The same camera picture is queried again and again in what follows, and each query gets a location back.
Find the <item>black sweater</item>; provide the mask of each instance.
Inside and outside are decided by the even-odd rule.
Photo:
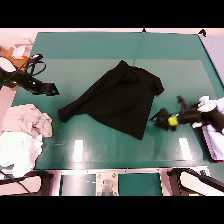
[[[80,98],[58,110],[58,114],[62,122],[74,115],[88,114],[109,127],[141,140],[153,98],[163,91],[158,77],[121,60]]]

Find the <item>wire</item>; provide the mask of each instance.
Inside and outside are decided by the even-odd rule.
[[[19,184],[20,186],[22,186],[29,194],[31,194],[31,192],[22,183],[20,183],[18,180],[15,180],[14,178],[10,177],[8,174],[4,173],[1,170],[0,170],[0,173],[3,174],[5,177],[11,179],[11,180],[14,180],[17,184]]]

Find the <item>table surface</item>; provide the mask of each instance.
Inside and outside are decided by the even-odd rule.
[[[90,87],[91,84],[93,84],[94,79],[97,80],[97,78],[99,78],[104,74],[103,71],[106,71],[106,69],[108,68],[112,68],[114,65],[116,65],[116,63],[120,59],[126,60],[129,64],[134,64],[136,66],[143,67],[149,71],[150,69],[152,69],[153,65],[155,66],[155,64],[157,64],[157,66],[155,66],[154,68],[155,71],[158,71],[159,67],[161,68],[163,67],[163,69],[165,69],[166,66],[164,65],[164,63],[168,63],[167,68],[175,67],[176,69],[175,74],[177,74],[177,67],[178,67],[177,65],[179,65],[179,72],[181,72],[181,69],[183,69],[182,73],[185,81],[191,80],[192,84],[194,84],[193,80],[198,82],[197,79],[195,78],[197,74],[199,74],[198,76],[199,78],[205,77],[205,79],[202,78],[201,82],[197,83],[197,85],[200,86],[199,88],[200,91],[197,93],[193,91],[193,93],[188,94],[190,100],[195,100],[199,96],[198,94],[206,94],[206,93],[212,95],[213,97],[215,96],[223,97],[222,84],[220,83],[216,70],[214,69],[206,53],[206,50],[203,48],[203,45],[201,44],[200,39],[197,35],[159,34],[159,33],[101,33],[101,32],[39,33],[32,50],[32,54],[37,53],[41,53],[44,55],[44,60],[46,60],[47,63],[47,69],[44,74],[45,76],[48,74],[46,76],[46,80],[43,80],[43,76],[39,76],[39,79],[42,81],[47,81],[49,78],[51,78],[51,80],[48,81],[55,82],[56,86],[59,88],[59,92],[60,89],[62,89],[61,94],[62,96],[61,95],[59,97],[55,96],[53,98],[52,97],[48,98],[47,96],[39,97],[39,96],[33,96],[32,94],[25,92],[25,90],[23,89],[19,89],[13,105],[36,102],[35,104],[40,108],[41,111],[47,112],[53,117],[56,116],[57,110],[55,110],[55,112],[53,113],[51,109],[52,106],[56,105],[55,108],[57,107],[60,108],[69,103],[69,101],[71,102],[72,97],[76,99],[84,89],[87,89],[88,87]],[[164,60],[155,60],[153,63],[153,60],[146,60],[146,59],[164,59]],[[158,76],[164,74],[163,69],[160,69],[162,73],[159,73]],[[77,88],[68,90],[67,91],[68,95],[67,97],[65,97],[63,96],[63,88],[65,88],[66,85],[69,85],[70,81],[70,79],[66,79],[66,75],[70,74],[70,76],[68,77],[71,77],[71,71],[74,72],[73,82],[75,82],[75,80],[77,79],[79,80],[78,83],[82,83],[82,85],[80,85],[80,87],[79,85],[76,85]],[[95,73],[96,74],[92,75],[91,77],[87,77],[87,75],[90,74],[90,72],[91,74]],[[170,70],[168,74],[169,74],[168,76],[171,77],[172,70]],[[183,92],[186,92],[187,90],[186,86],[184,86],[183,83],[181,83],[181,79],[178,79],[177,83],[173,83],[173,79],[170,79],[169,84],[170,87],[172,86],[172,84],[176,87],[183,86],[182,88],[184,90]],[[157,100],[156,98],[154,99],[154,102],[160,102],[157,103],[158,106],[156,107],[157,109],[160,109],[159,107],[161,107],[162,102],[164,103],[165,102],[164,100],[168,99],[166,97],[163,99],[161,98],[160,101],[159,97],[158,101],[156,101]],[[175,101],[176,101],[175,98],[169,99],[169,102],[175,103]],[[45,147],[47,148],[53,146],[52,145],[53,143],[64,144],[64,146],[59,147],[60,150],[55,149],[56,147],[53,147],[54,151],[46,150],[46,153],[43,153],[43,155],[41,155],[42,157],[40,156],[40,158],[38,158],[37,168],[106,169],[106,168],[141,168],[141,167],[209,165],[212,176],[219,180],[224,181],[224,175],[222,175],[224,165],[222,163],[211,164],[208,152],[206,152],[203,143],[197,136],[197,132],[193,131],[188,126],[186,127],[183,126],[177,132],[172,133],[158,129],[149,131],[149,133],[150,132],[154,133],[154,135],[152,135],[151,138],[147,138],[147,141],[150,140],[152,142],[153,139],[156,139],[157,144],[155,144],[153,148],[150,148],[147,151],[146,143],[150,145],[151,143],[150,141],[147,142],[144,141],[143,139],[141,143],[141,141],[138,141],[126,134],[123,133],[120,134],[118,133],[118,131],[114,129],[99,124],[98,122],[90,118],[88,115],[81,115],[76,117],[79,118],[75,117],[72,118],[72,122],[70,123],[68,122],[64,126],[59,121],[53,122],[54,130],[60,129],[60,131],[57,131],[57,134],[54,137],[52,137],[51,140],[49,139],[46,141],[47,145],[45,144],[43,150],[45,150]],[[97,127],[97,131],[93,131],[93,129],[90,129],[89,131],[90,126],[93,129]],[[106,136],[109,136],[109,138],[107,139],[108,145],[105,145],[105,141],[99,140],[99,136],[97,135],[98,132],[105,132]],[[62,138],[62,136],[64,136],[65,134],[70,136],[70,139],[72,138],[80,139],[80,137],[82,137],[83,134],[85,135],[85,137],[87,136],[89,142],[87,142],[88,147],[86,147],[85,150],[87,152],[91,152],[90,153],[91,158],[83,161],[83,163],[82,162],[75,163],[74,165],[74,163],[72,163],[71,161],[71,155],[68,154],[68,152],[70,151],[67,150],[68,148],[74,147],[74,142],[71,141],[62,143],[60,141],[57,142],[59,139],[66,140],[66,138]],[[190,147],[193,148],[193,152],[196,152],[197,154],[197,156],[194,157],[193,160],[189,161],[183,160],[183,158],[180,157],[178,153],[175,152],[174,148],[176,142],[172,141],[172,139],[177,140],[178,138],[183,138],[186,135],[188,136],[187,139],[189,141]],[[161,144],[165,145],[166,148],[165,154],[164,151],[159,150],[158,144],[160,145],[160,148]],[[128,151],[128,148],[124,147],[124,145],[129,146],[132,145],[132,147],[129,147],[130,150]],[[144,155],[148,157],[146,160],[142,160],[142,157],[139,159],[138,157],[139,155],[140,157]],[[55,163],[55,161],[59,160],[60,158],[62,163]]]

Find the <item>crumpled fabric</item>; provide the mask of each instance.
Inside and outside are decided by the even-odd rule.
[[[3,132],[0,136],[0,166],[14,164],[13,176],[22,177],[35,167],[42,145],[42,135],[33,138],[23,132]]]
[[[205,103],[214,103],[217,105],[218,111],[224,114],[224,97],[218,100],[209,100],[207,96],[203,96],[199,99],[200,105]],[[206,137],[206,141],[209,141],[209,150],[214,160],[224,160],[224,135],[217,132],[212,125],[202,127]]]
[[[52,119],[33,104],[10,107],[3,119],[2,131],[24,132],[36,138],[52,136]]]

